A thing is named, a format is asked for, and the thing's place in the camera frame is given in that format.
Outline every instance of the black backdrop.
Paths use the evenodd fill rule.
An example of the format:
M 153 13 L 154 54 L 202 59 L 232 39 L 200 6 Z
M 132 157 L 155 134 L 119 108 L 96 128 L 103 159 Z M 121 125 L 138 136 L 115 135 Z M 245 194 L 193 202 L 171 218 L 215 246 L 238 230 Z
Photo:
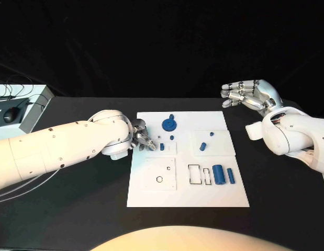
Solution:
M 219 97 L 264 78 L 324 117 L 324 1 L 0 0 L 14 73 L 95 97 Z

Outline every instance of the metal robot hand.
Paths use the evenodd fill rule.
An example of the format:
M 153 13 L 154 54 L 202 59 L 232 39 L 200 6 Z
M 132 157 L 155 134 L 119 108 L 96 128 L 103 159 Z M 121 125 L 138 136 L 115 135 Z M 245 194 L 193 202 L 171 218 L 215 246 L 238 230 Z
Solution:
M 244 103 L 264 117 L 284 107 L 281 96 L 265 80 L 241 81 L 223 85 L 220 95 L 223 98 L 229 98 L 223 103 L 223 108 Z
M 153 150 L 155 150 L 157 145 L 148 136 L 148 129 L 145 126 L 145 121 L 142 119 L 135 119 L 132 121 L 132 125 L 134 125 L 134 140 L 132 140 L 131 147 L 135 148 L 138 144 L 141 143 L 140 151 L 144 150 L 145 146 L 148 146 Z

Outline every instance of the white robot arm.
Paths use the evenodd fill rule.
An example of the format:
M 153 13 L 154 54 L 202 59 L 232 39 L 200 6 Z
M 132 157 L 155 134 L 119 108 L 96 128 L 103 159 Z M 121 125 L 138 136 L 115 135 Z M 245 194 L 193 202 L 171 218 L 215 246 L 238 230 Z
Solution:
M 244 103 L 264 116 L 246 126 L 252 140 L 264 139 L 271 151 L 300 159 L 324 174 L 324 119 L 310 117 L 294 107 L 284 107 L 280 94 L 265 80 L 223 85 L 223 107 Z
M 0 189 L 89 160 L 99 152 L 119 159 L 138 143 L 157 148 L 144 120 L 131 123 L 116 110 L 99 112 L 89 121 L 0 140 Z

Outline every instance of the blue cylinder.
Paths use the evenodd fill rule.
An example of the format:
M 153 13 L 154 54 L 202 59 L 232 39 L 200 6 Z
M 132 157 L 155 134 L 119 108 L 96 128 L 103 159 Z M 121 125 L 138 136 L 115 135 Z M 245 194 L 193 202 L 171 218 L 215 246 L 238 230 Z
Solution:
M 215 183 L 218 185 L 226 184 L 225 171 L 223 171 L 223 166 L 222 165 L 215 165 L 213 166 L 213 176 L 215 176 Z
M 231 184 L 235 184 L 235 178 L 233 178 L 232 168 L 228 168 L 228 174 L 229 174 Z
M 200 150 L 205 151 L 206 150 L 206 142 L 202 143 L 202 147 L 200 147 Z
M 163 122 L 163 128 L 167 132 L 173 132 L 177 128 L 176 116 L 171 114 L 170 118 Z

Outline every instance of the black tabletop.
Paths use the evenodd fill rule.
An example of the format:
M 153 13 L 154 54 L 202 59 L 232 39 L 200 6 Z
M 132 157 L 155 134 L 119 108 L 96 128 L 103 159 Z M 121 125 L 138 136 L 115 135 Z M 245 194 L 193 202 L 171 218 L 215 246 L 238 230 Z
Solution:
M 88 120 L 105 109 L 121 110 L 132 119 L 142 111 L 220 111 L 222 103 L 56 97 L 34 130 Z M 324 250 L 322 174 L 300 160 L 277 156 L 262 140 L 249 140 L 245 125 L 262 120 L 255 111 L 238 106 L 223 112 L 249 208 L 128 208 L 132 152 L 118 161 L 99 154 L 60 170 L 31 193 L 0 203 L 0 248 L 89 250 L 132 231 L 193 225 L 252 235 L 294 250 Z

